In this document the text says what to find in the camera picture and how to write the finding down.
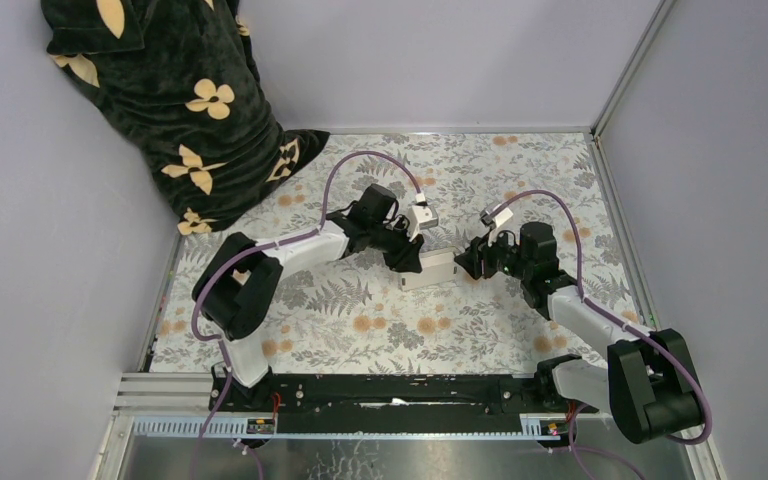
metal track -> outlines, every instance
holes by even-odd
[[[286,439],[286,440],[559,440],[558,437],[540,434],[540,421],[545,417],[521,415],[520,432],[462,432],[462,433],[276,433],[274,435],[248,434],[249,419],[264,418],[263,415],[215,418],[204,434],[204,438],[228,439]],[[145,415],[134,419],[133,435],[149,437],[195,438],[204,423],[203,416]]]
[[[209,373],[126,373],[119,384],[114,410],[206,413],[213,378]]]
[[[128,415],[114,415],[107,442],[101,453],[98,470],[91,472],[91,480],[118,480],[131,441],[134,418]]]

yellow flower print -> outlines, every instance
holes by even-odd
[[[211,231],[208,223],[215,222],[211,218],[202,219],[198,213],[187,208],[187,213],[184,214],[184,221],[178,224],[178,231],[181,235],[189,235],[191,233],[209,233]]]
[[[196,83],[193,90],[199,98],[187,102],[186,105],[190,111],[207,110],[207,114],[214,120],[224,120],[231,114],[231,108],[227,104],[234,101],[234,91],[228,85],[220,85],[216,88],[216,84],[210,79],[203,78]]]
[[[213,190],[213,177],[210,176],[210,170],[227,165],[227,163],[215,163],[205,167],[201,157],[184,145],[178,147],[178,155],[181,155],[184,165],[167,165],[163,167],[161,172],[172,178],[178,178],[189,173],[193,183],[204,193],[210,195],[210,191]]]
[[[122,38],[125,31],[125,6],[122,0],[95,0],[101,21],[116,38]]]
[[[87,57],[83,55],[76,55],[74,57],[52,55],[51,58],[58,67],[66,68],[68,65],[76,77],[89,83],[93,87],[98,87],[98,70],[96,70],[95,64]]]
[[[246,22],[243,21],[242,17],[237,17],[237,31],[240,32],[240,36],[242,37],[251,35],[249,27],[246,25]]]
[[[278,162],[272,169],[272,174],[266,179],[266,183],[289,177],[293,174],[293,167],[299,161],[299,139],[295,138],[290,143],[278,147]]]

metal frame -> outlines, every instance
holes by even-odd
[[[411,135],[435,135],[435,134],[479,134],[495,133],[499,135],[516,135],[518,133],[590,133],[593,126],[570,127],[500,127],[500,126],[475,126],[475,127],[317,127],[305,126],[327,130],[333,135],[386,135],[386,134],[411,134]]]
[[[151,311],[151,318],[149,320],[148,329],[146,330],[145,338],[140,346],[139,352],[137,352],[137,358],[134,362],[136,371],[142,372],[147,369],[146,359],[149,352],[154,348],[154,342],[157,339],[157,329],[159,327],[160,309],[164,308],[164,300],[169,294],[169,290],[172,288],[172,277],[175,274],[175,267],[178,265],[178,260],[183,253],[182,245],[184,244],[184,237],[180,236],[178,232],[175,232],[175,241],[172,245],[172,251],[169,252],[169,258],[166,260],[166,266],[163,269],[163,284],[161,285],[157,298],[154,301],[154,308]]]
[[[598,137],[589,136],[587,143],[590,148],[590,157],[593,159],[593,166],[596,169],[596,177],[599,179],[599,185],[602,188],[602,195],[611,220],[611,226],[620,244],[620,254],[622,255],[623,268],[630,284],[629,289],[634,296],[634,300],[637,302],[637,307],[640,309],[643,318],[648,320],[649,326],[658,328],[658,318],[655,315],[652,295],[649,292],[643,270],[640,268],[640,257],[637,254],[637,248],[634,246],[631,232],[626,227],[628,223],[626,222],[622,204],[617,196],[614,177],[611,174],[608,163],[605,161],[603,147]]]
[[[602,112],[599,114],[599,117],[596,119],[596,122],[590,130],[594,137],[598,138],[605,132],[605,128],[608,126],[608,122],[611,121],[611,117],[613,116],[614,111],[616,111],[617,105],[619,105],[620,100],[622,100],[626,89],[640,68],[640,64],[644,57],[646,57],[646,54],[652,47],[655,37],[657,37],[658,32],[667,20],[667,16],[669,16],[675,3],[676,0],[661,0],[655,8],[655,13],[649,20],[649,24],[646,25],[646,29],[643,31],[640,41],[637,42],[637,46],[635,47],[634,52],[632,52],[631,58],[626,64],[625,69],[623,69],[619,81],[617,81],[617,84],[614,86],[614,90],[608,97],[605,107],[602,109]]]
[[[675,5],[676,0],[662,0],[654,12],[645,32],[641,36],[628,64],[623,70],[619,81],[614,87],[608,101],[596,122],[590,127],[549,127],[549,128],[516,128],[515,133],[583,133],[588,143],[591,158],[598,181],[602,187],[602,193],[611,219],[614,232],[620,244],[630,286],[638,307],[644,317],[650,319],[653,326],[657,326],[657,316],[653,305],[652,296],[646,283],[646,278],[640,268],[640,258],[634,244],[631,233],[627,229],[626,217],[623,207],[617,195],[613,175],[606,159],[604,147],[600,137],[608,127],[611,117],[619,105],[623,94],[628,89],[634,75],[651,48],[653,40],[657,36],[661,26]],[[500,133],[498,127],[477,128],[433,128],[425,132],[415,132],[411,129],[388,129],[386,133]],[[384,133],[380,128],[332,128],[336,134],[374,134]],[[180,255],[182,239],[176,242],[170,255],[167,271],[174,268]],[[152,322],[140,350],[137,365],[140,369],[145,366],[146,353],[154,342],[158,327],[158,312],[162,306],[163,297],[168,293],[171,282],[166,277],[163,288],[158,295],[155,309],[152,311]],[[151,418],[199,418],[204,419],[208,413],[207,398],[212,389],[212,377],[208,373],[201,374],[163,374],[163,373],[126,373],[122,377],[119,394],[116,397],[114,413],[108,427],[108,432],[100,449],[96,468],[91,472],[90,478],[95,480],[115,480],[119,478],[121,468],[127,458],[127,448],[134,425],[139,419]],[[218,413],[217,417],[239,418],[252,415],[268,415],[259,413],[229,414]],[[536,417],[545,419],[560,418],[562,415],[545,414]],[[686,436],[694,436],[700,429],[691,429],[685,432]],[[406,439],[434,439],[441,438],[436,435],[410,435]],[[481,435],[462,435],[462,439],[485,438]],[[725,480],[726,476],[722,468],[719,454],[712,439],[698,446],[687,447],[688,459],[697,478]]]

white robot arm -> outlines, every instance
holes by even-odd
[[[600,313],[610,309],[591,299],[585,303],[578,279],[560,269],[552,226],[526,223],[519,239],[501,228],[512,217],[502,209],[487,209],[482,222],[490,228],[455,257],[473,278],[497,272],[520,280],[526,303],[545,319],[554,320],[578,335],[607,360],[608,368],[592,365],[577,355],[538,363],[536,378],[544,403],[576,400],[610,413],[623,434],[641,443],[703,421],[702,405],[687,380],[648,343],[609,322]],[[669,352],[695,379],[684,339],[671,329],[638,332]]]
[[[260,325],[282,279],[368,247],[381,250],[386,265],[395,272],[421,272],[419,251],[424,239],[420,231],[436,226],[437,214],[422,194],[406,215],[397,217],[393,211],[397,206],[392,192],[372,185],[348,208],[328,214],[319,232],[305,240],[290,242],[298,236],[295,233],[261,240],[235,233],[226,239],[196,283],[193,299],[232,257],[255,245],[277,245],[237,262],[220,277],[204,301],[202,312],[222,329],[221,341],[237,381],[250,387],[269,371],[261,349]]]

gray leaf pattern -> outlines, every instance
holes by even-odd
[[[221,360],[215,342],[199,342],[189,331],[195,281],[233,232],[272,238],[314,225],[332,166],[358,150],[387,153],[417,176],[440,215],[440,225],[425,234],[426,250],[463,248],[485,233],[478,213],[519,191],[556,192],[570,206],[582,236],[588,294],[637,321],[583,135],[334,135],[320,158],[234,227],[183,240],[159,314],[152,371],[204,372]],[[393,191],[402,212],[413,200],[413,188],[398,167],[357,157],[335,177],[329,209],[347,206],[372,182]],[[540,197],[525,198],[512,209],[514,231],[526,221],[554,226],[561,266],[574,273],[575,245],[561,209]],[[204,332],[216,331],[204,319],[199,325]],[[497,275],[476,282],[462,275],[402,292],[381,253],[371,250],[282,281],[261,329],[263,351],[277,372],[530,373],[537,362],[567,353],[601,361],[571,332],[529,309],[514,279]]]

